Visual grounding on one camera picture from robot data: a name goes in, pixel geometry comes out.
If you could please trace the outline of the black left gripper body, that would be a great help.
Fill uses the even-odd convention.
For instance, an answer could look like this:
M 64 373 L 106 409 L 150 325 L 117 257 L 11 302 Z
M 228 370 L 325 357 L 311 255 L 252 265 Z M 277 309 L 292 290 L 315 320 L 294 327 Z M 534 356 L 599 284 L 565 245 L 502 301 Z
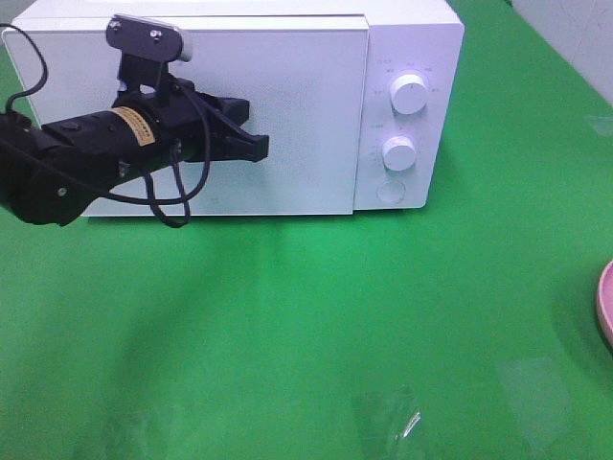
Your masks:
M 170 164 L 170 148 L 180 141 L 180 161 L 203 162 L 205 159 L 205 135 L 203 123 L 192 102 L 185 95 L 200 101 L 192 81 L 170 80 L 169 103 L 162 105 L 156 93 L 120 91 L 113 107 L 128 107 L 146 122 L 153 136 L 153 142 L 131 148 L 127 154 L 129 162 L 134 161 L 146 168 L 163 168 Z

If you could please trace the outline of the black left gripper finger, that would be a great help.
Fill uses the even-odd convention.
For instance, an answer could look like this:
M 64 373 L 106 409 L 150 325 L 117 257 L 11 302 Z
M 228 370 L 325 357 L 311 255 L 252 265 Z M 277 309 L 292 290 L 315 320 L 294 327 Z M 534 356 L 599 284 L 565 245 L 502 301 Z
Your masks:
M 223 123 L 242 127 L 250 117 L 250 103 L 244 99 L 213 96 L 199 92 L 198 97 L 210 105 L 223 119 Z
M 191 124 L 191 161 L 205 160 L 205 137 L 201 123 Z M 268 156 L 269 136 L 252 135 L 236 126 L 210 126 L 211 161 L 259 162 Z

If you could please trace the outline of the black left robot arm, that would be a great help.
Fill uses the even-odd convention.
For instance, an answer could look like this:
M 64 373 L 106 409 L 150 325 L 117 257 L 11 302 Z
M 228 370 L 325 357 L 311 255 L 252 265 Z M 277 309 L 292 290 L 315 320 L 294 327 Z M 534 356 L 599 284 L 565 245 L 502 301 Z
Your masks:
M 147 206 L 167 226 L 191 217 L 189 201 L 214 161 L 266 158 L 269 138 L 242 125 L 250 103 L 169 78 L 170 99 L 123 92 L 112 108 L 33 126 L 1 117 L 1 205 L 32 224 L 67 225 L 104 197 Z

